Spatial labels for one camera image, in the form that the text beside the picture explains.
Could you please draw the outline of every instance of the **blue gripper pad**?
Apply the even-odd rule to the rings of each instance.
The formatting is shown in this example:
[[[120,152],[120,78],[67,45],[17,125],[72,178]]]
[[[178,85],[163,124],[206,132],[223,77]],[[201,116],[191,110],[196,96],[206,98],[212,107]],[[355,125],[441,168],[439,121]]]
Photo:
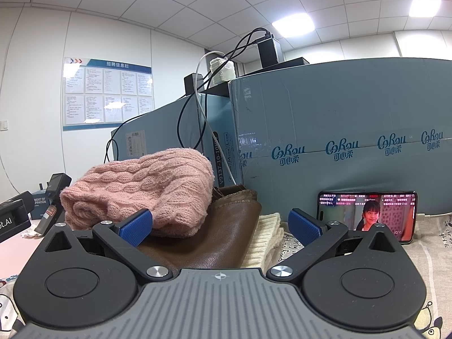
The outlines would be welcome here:
[[[152,214],[148,209],[141,209],[122,222],[117,223],[118,235],[133,247],[137,247],[152,230]]]
[[[303,246],[307,246],[328,230],[325,223],[318,221],[298,208],[290,211],[288,224],[290,233]]]

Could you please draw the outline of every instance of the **smartphone screen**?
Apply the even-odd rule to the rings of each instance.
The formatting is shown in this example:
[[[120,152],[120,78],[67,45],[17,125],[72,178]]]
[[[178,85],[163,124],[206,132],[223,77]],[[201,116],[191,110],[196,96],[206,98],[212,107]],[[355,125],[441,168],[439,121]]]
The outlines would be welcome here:
[[[317,201],[317,219],[339,221],[350,230],[368,231],[384,223],[403,243],[411,242],[416,218],[417,194],[408,192],[322,192]]]

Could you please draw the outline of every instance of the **metal bolt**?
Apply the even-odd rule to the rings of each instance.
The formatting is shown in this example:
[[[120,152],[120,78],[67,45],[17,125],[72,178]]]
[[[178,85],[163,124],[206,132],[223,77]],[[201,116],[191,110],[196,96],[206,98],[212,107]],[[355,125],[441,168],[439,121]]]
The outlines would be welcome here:
[[[154,278],[161,278],[165,275],[168,275],[169,271],[164,266],[151,266],[149,269],[146,270],[146,274],[150,277]]]
[[[292,268],[286,265],[278,265],[271,268],[270,273],[272,273],[276,277],[288,277],[292,275]]]

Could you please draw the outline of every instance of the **pink knitted sweater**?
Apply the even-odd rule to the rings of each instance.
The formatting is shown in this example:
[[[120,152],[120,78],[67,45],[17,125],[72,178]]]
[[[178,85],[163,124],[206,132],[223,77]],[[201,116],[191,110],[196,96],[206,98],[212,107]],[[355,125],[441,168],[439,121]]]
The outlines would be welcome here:
[[[119,222],[146,208],[153,217],[152,234],[184,238],[204,223],[212,186],[206,157],[193,149],[168,149],[92,167],[60,199],[73,229]]]

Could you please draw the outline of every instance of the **girl on screen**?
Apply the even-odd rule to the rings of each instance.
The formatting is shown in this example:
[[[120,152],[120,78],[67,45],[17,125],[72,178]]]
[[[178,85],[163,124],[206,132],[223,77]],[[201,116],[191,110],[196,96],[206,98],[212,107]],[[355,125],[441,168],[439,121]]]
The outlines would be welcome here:
[[[377,200],[369,200],[362,209],[362,218],[355,231],[368,231],[372,224],[378,222],[380,217],[380,203]]]

